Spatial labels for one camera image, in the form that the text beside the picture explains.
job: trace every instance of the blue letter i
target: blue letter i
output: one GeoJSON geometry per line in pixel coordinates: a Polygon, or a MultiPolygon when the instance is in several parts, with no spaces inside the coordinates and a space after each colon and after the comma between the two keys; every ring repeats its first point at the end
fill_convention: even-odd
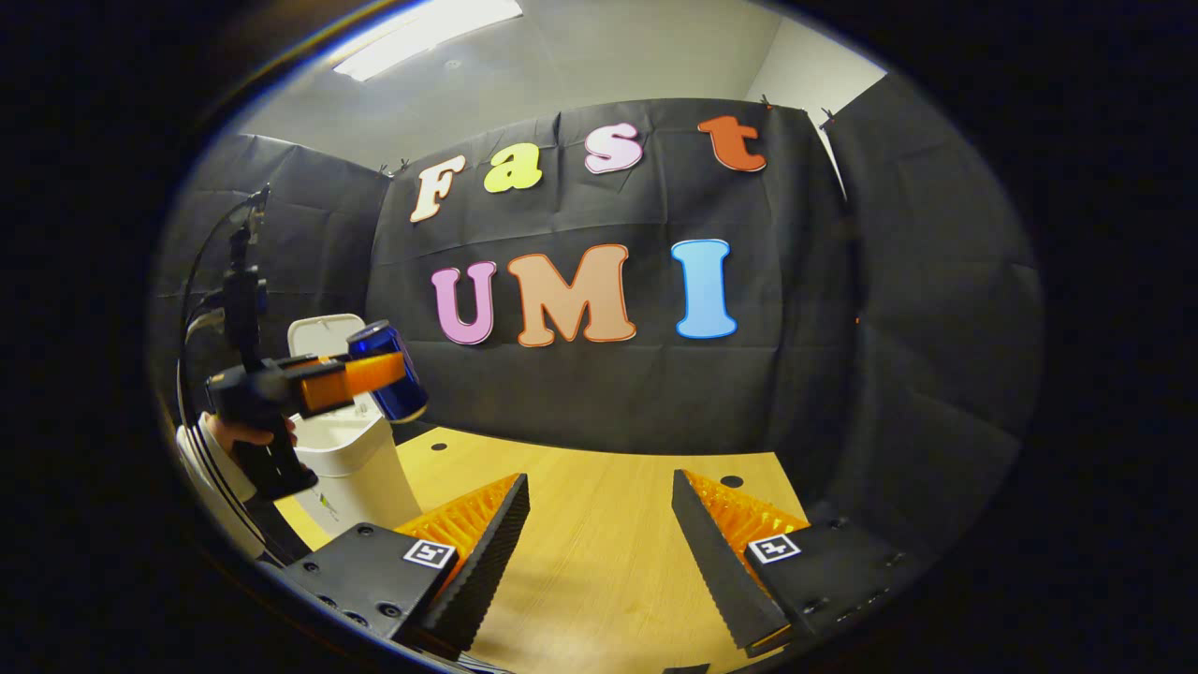
{"type": "Polygon", "coordinates": [[[686,291],[686,316],[678,321],[678,334],[691,340],[710,340],[737,330],[724,304],[724,257],[732,248],[719,238],[679,241],[670,248],[682,262],[686,291]]]}

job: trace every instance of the black fabric curtain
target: black fabric curtain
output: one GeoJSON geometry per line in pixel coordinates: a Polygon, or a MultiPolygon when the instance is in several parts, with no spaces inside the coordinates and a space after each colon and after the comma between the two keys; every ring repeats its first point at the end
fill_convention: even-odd
{"type": "MultiPolygon", "coordinates": [[[[180,189],[159,242],[149,315],[149,370],[175,423],[175,359],[183,283],[200,243],[225,211],[270,182],[266,221],[249,249],[267,279],[260,317],[261,354],[288,356],[288,326],[297,318],[365,310],[370,245],[391,180],[376,170],[284,140],[226,135],[208,148],[180,189]]],[[[192,305],[220,286],[229,235],[244,212],[213,236],[195,275],[192,305]]],[[[222,333],[205,328],[188,348],[192,391],[207,407],[204,379],[237,365],[222,333]]]]}
{"type": "Polygon", "coordinates": [[[395,324],[430,395],[425,420],[519,441],[634,454],[776,451],[801,485],[827,479],[839,454],[853,351],[843,199],[806,113],[718,99],[657,99],[549,114],[483,133],[412,162],[387,193],[375,236],[369,318],[395,324]],[[697,125],[733,115],[767,165],[716,160],[697,125]],[[600,126],[636,127],[643,157],[592,174],[583,141],[600,126]],[[501,147],[534,142],[544,175],[490,193],[501,147]],[[440,212],[410,221],[425,168],[464,154],[440,212]],[[728,314],[715,340],[676,330],[685,314],[673,243],[722,238],[728,314]],[[636,335],[549,347],[516,342],[524,316],[507,263],[545,254],[570,281],[587,248],[628,247],[623,291],[636,335]],[[431,274],[456,267],[461,320],[474,318],[466,268],[491,260],[495,328],[477,346],[443,334],[431,274]]]}
{"type": "Polygon", "coordinates": [[[978,517],[1036,403],[1040,278],[981,156],[888,74],[824,127],[859,231],[852,423],[829,497],[943,552],[978,517]]]}

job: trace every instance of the wooden table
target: wooden table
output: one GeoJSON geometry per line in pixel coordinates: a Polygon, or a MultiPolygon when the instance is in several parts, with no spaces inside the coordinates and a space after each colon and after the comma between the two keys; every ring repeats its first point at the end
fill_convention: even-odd
{"type": "MultiPolygon", "coordinates": [[[[531,512],[470,655],[516,674],[722,673],[737,650],[671,510],[673,470],[737,475],[742,492],[805,517],[773,454],[639,456],[528,445],[436,429],[397,448],[422,510],[513,473],[531,512]],[[444,450],[434,451],[437,443],[444,450]]],[[[329,541],[291,498],[309,547],[329,541]]]]}

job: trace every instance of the blue can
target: blue can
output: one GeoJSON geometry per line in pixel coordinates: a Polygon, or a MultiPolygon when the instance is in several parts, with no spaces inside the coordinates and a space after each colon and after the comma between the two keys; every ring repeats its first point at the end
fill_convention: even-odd
{"type": "Polygon", "coordinates": [[[399,339],[399,330],[392,327],[391,322],[386,320],[371,322],[350,334],[345,341],[350,346],[349,354],[352,360],[383,354],[404,354],[404,370],[407,371],[407,376],[394,384],[371,391],[370,396],[392,424],[406,424],[424,414],[429,395],[420,387],[416,369],[412,368],[412,358],[399,339]]]}

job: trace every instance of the pink letter u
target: pink letter u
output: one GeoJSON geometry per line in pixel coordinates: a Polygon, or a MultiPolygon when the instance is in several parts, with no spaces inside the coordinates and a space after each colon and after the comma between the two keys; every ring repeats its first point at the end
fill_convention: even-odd
{"type": "Polygon", "coordinates": [[[474,279],[474,305],[478,315],[474,322],[466,324],[458,317],[458,278],[456,268],[442,268],[432,274],[432,285],[437,289],[437,318],[441,329],[449,340],[459,345],[478,345],[486,340],[495,327],[495,310],[491,306],[491,277],[495,275],[495,262],[474,262],[466,269],[466,275],[474,279]]]}

